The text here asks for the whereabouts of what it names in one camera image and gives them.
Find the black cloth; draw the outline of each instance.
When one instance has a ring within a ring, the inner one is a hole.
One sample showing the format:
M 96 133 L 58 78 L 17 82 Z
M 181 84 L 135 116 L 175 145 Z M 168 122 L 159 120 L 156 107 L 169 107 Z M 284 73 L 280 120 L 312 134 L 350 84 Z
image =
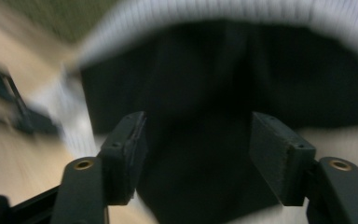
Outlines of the black cloth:
M 252 111 L 292 128 L 358 124 L 358 56 L 305 28 L 182 24 L 81 70 L 95 133 L 146 111 L 138 192 L 160 223 L 221 223 L 277 203 L 248 156 Z

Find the black object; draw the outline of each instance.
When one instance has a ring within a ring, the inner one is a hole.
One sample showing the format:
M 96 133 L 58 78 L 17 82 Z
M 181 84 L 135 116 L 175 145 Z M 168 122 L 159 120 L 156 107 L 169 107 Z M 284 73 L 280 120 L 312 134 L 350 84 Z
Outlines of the black object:
M 254 113 L 251 159 L 283 205 L 302 206 L 312 224 L 358 224 L 358 167 L 313 158 L 315 148 L 272 116 Z
M 16 107 L 11 125 L 24 133 L 58 134 L 58 128 L 50 118 L 35 112 L 23 102 L 11 76 L 0 73 L 0 98 Z
M 98 157 L 81 158 L 65 167 L 57 188 L 12 208 L 0 196 L 0 224 L 108 223 L 106 206 L 127 204 L 138 183 L 146 154 L 144 124 L 144 112 L 126 116 Z M 115 143 L 123 147 L 114 147 Z
M 138 192 L 160 223 L 225 223 L 277 203 L 249 158 L 252 111 L 296 129 L 358 125 L 358 55 L 306 28 L 178 24 L 98 60 L 81 67 L 93 131 L 147 113 Z

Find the wooden floor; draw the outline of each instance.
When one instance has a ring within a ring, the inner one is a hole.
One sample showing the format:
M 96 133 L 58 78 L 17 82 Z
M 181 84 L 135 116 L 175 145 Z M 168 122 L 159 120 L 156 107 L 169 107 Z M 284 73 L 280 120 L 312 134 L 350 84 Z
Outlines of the wooden floor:
M 0 6 L 0 70 L 9 72 L 25 99 L 48 85 L 63 63 L 76 59 L 66 46 L 20 15 Z M 0 116 L 10 107 L 0 102 Z M 59 185 L 64 166 L 73 158 L 58 137 L 28 136 L 0 126 L 0 194 L 11 205 Z M 111 223 L 154 223 L 130 207 L 110 208 Z

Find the black fabric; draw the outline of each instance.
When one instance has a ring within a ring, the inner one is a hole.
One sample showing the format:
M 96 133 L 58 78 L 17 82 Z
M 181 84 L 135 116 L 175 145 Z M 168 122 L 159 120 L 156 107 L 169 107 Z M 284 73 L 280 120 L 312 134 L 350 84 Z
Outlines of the black fabric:
M 160 223 L 221 223 L 276 202 L 248 156 L 250 113 L 358 124 L 358 57 L 307 29 L 178 25 L 82 69 L 95 133 L 144 110 L 138 191 Z

